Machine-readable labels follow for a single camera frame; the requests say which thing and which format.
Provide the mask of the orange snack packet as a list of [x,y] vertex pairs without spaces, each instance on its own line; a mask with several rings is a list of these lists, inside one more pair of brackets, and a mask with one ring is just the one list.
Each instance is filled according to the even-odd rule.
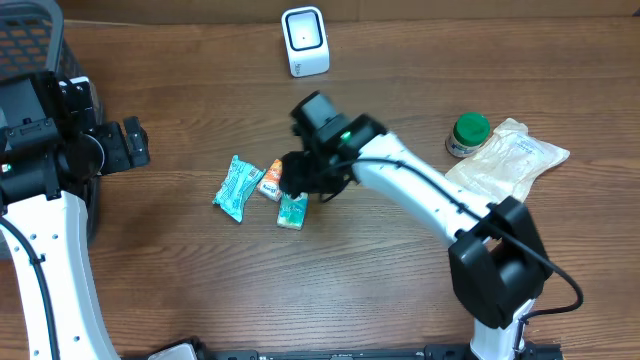
[[282,161],[276,159],[258,184],[258,191],[272,201],[279,201],[282,196],[282,191],[279,186],[282,171]]

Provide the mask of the teal snack packet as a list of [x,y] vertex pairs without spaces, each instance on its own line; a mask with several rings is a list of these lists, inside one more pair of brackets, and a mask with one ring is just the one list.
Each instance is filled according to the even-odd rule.
[[265,175],[251,163],[232,157],[227,176],[212,201],[236,222],[243,220],[244,207],[254,189]]

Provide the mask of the green round lid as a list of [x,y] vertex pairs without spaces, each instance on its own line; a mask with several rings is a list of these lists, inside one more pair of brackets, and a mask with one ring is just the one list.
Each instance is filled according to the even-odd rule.
[[477,151],[490,133],[489,120],[477,112],[462,114],[445,140],[449,153],[458,158],[471,156]]

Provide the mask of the white pouch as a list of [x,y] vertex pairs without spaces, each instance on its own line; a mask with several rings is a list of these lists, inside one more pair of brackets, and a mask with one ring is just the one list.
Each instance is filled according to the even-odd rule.
[[445,177],[494,202],[508,196],[524,202],[536,178],[566,161],[570,151],[538,140],[513,118],[498,125],[487,142]]

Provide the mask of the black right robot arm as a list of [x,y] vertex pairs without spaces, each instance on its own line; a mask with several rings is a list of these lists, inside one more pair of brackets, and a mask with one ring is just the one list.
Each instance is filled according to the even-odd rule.
[[283,156],[281,189],[328,201],[355,181],[417,218],[447,249],[454,293],[474,318],[467,344],[430,344],[426,359],[559,359],[557,345],[523,338],[552,271],[527,207],[495,203],[450,182],[367,114],[349,119],[320,92],[291,112],[303,148]]

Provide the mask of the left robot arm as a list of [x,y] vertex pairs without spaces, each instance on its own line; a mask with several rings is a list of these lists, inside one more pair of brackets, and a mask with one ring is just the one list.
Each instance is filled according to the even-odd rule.
[[52,71],[1,83],[1,233],[33,359],[116,359],[88,254],[89,184],[150,161],[135,117],[99,124],[91,83]]

